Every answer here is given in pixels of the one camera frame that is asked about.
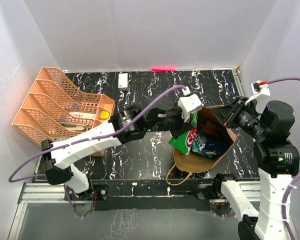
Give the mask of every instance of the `red connector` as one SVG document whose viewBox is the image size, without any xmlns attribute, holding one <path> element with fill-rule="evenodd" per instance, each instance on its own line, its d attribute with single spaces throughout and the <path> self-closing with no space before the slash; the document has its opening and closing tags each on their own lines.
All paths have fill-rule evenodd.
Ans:
<svg viewBox="0 0 300 240">
<path fill-rule="evenodd" d="M 268 83 L 268 80 L 266 80 L 266 81 L 261 81 L 261 82 L 259 82 L 259 86 L 265 85 L 265 84 L 267 84 L 267 83 Z"/>
</svg>

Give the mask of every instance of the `rope handle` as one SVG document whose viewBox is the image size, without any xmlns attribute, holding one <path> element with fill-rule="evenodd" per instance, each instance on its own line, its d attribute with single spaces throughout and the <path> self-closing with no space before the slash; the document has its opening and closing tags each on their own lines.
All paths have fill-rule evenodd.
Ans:
<svg viewBox="0 0 300 240">
<path fill-rule="evenodd" d="M 192 174 L 192 172 L 189 172 L 188 176 L 186 176 L 185 179 L 183 179 L 181 182 L 178 182 L 178 183 L 170 183 L 170 182 L 168 182 L 168 176 L 169 176 L 169 174 L 171 173 L 172 169 L 174 169 L 175 167 L 176 167 L 176 164 L 174 164 L 174 165 L 170 168 L 170 170 L 168 171 L 168 173 L 167 173 L 167 175 L 166 175 L 166 177 L 165 177 L 166 183 L 169 184 L 169 185 L 171 185 L 171 186 L 178 186 L 178 185 L 183 184 L 185 181 L 188 180 L 188 178 L 189 178 L 189 177 L 191 176 L 191 174 Z"/>
</svg>

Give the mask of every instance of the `chip bag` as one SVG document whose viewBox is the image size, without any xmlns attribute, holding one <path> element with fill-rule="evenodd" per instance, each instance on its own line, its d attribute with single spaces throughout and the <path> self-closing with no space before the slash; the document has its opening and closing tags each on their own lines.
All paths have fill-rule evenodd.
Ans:
<svg viewBox="0 0 300 240">
<path fill-rule="evenodd" d="M 191 119 L 191 125 L 193 126 L 193 129 L 190 131 L 186 131 L 177 139 L 175 139 L 174 137 L 171 138 L 169 144 L 178 149 L 181 153 L 188 155 L 190 153 L 192 145 L 194 144 L 194 139 L 197 132 L 197 121 L 198 113 L 195 112 L 192 115 Z"/>
<path fill-rule="evenodd" d="M 191 150 L 208 159 L 216 159 L 229 148 L 228 143 L 211 135 L 197 132 Z"/>
</svg>

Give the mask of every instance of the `black marble table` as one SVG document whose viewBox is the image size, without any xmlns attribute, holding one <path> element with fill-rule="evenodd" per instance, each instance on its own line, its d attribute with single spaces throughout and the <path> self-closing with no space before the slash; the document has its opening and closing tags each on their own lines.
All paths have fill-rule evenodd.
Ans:
<svg viewBox="0 0 300 240">
<path fill-rule="evenodd" d="M 135 71 L 128 73 L 128 91 L 118 90 L 118 72 L 68 73 L 81 91 L 106 94 L 115 101 L 118 113 L 131 105 L 147 106 L 173 85 L 184 85 L 201 99 L 205 107 L 232 102 L 238 89 L 231 70 Z M 170 93 L 157 105 L 171 108 L 181 96 Z M 217 173 L 235 174 L 238 178 L 258 178 L 253 139 L 241 129 L 234 129 L 236 141 L 227 155 L 213 169 L 193 174 L 191 178 L 211 179 Z M 75 163 L 92 180 L 154 180 L 166 177 L 174 164 L 170 132 L 150 132 L 142 140 L 110 147 L 104 157 L 87 156 Z M 43 173 L 42 163 L 38 173 Z M 170 178 L 184 178 L 188 173 L 175 169 Z"/>
</svg>

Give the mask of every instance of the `white wall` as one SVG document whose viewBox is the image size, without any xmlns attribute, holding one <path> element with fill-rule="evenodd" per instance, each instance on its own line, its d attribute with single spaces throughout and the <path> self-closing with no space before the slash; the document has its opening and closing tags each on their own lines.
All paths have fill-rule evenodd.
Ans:
<svg viewBox="0 0 300 240">
<path fill-rule="evenodd" d="M 275 0 L 25 0 L 63 70 L 241 65 Z"/>
<path fill-rule="evenodd" d="M 42 66 L 58 64 L 23 0 L 0 0 L 0 240 L 7 239 L 22 182 L 10 174 L 40 151 L 11 123 Z M 35 163 L 18 175 L 30 175 Z"/>
<path fill-rule="evenodd" d="M 250 83 L 281 77 L 300 77 L 300 0 L 277 1 L 254 41 L 241 67 L 241 81 L 246 96 L 252 94 Z M 300 82 L 270 85 L 271 97 L 260 102 L 280 100 L 294 108 L 295 124 L 290 140 L 300 153 Z M 300 238 L 300 180 L 292 191 L 291 215 Z"/>
</svg>

